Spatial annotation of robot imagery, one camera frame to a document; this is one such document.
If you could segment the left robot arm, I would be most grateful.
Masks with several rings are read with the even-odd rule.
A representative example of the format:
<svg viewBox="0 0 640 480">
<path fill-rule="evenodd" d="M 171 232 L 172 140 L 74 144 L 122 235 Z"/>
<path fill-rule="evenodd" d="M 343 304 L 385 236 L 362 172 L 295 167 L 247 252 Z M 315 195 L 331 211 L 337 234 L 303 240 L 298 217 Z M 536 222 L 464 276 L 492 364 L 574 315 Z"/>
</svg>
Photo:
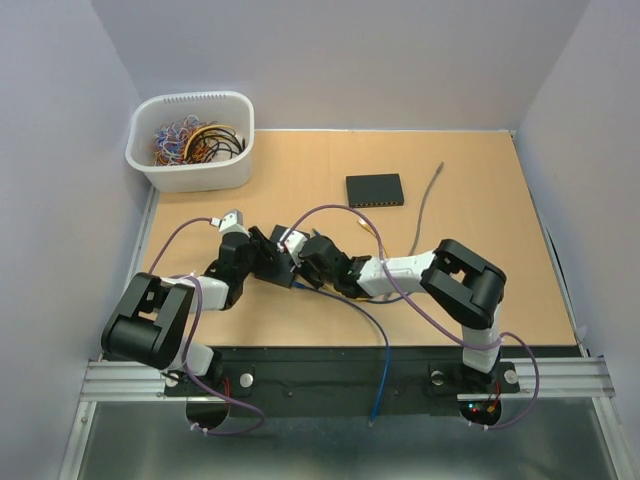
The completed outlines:
<svg viewBox="0 0 640 480">
<path fill-rule="evenodd" d="M 101 336 L 103 352 L 157 370 L 188 367 L 185 327 L 196 308 L 228 310 L 245 279 L 276 264 L 276 245 L 258 227 L 222 236 L 218 258 L 196 280 L 134 275 Z"/>
</svg>

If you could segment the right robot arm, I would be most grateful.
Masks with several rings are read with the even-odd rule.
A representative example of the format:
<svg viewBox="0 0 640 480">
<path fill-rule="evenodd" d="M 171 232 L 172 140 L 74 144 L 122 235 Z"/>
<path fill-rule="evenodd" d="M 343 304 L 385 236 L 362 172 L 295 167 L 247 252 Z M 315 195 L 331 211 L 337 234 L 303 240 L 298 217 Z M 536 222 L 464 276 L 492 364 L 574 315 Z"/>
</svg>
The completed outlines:
<svg viewBox="0 0 640 480">
<path fill-rule="evenodd" d="M 461 243 L 446 239 L 433 251 L 390 259 L 349 257 L 323 235 L 287 241 L 286 249 L 309 283 L 317 288 L 329 284 L 350 299 L 430 295 L 461 326 L 463 384 L 482 390 L 495 380 L 500 358 L 497 316 L 506 275 Z"/>
</svg>

